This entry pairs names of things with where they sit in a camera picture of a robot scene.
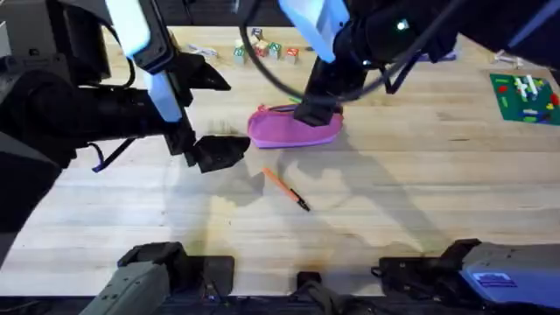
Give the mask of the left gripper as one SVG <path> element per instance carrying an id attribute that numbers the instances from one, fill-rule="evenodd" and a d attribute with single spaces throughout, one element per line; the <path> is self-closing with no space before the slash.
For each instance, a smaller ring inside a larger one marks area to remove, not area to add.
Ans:
<path id="1" fill-rule="evenodd" d="M 250 146 L 247 136 L 203 136 L 197 143 L 185 106 L 193 100 L 190 88 L 230 91 L 226 79 L 202 55 L 181 52 L 164 70 L 145 77 L 147 88 L 94 89 L 94 129 L 87 136 L 107 167 L 136 139 L 163 135 L 172 155 L 182 154 L 202 173 L 234 166 Z"/>

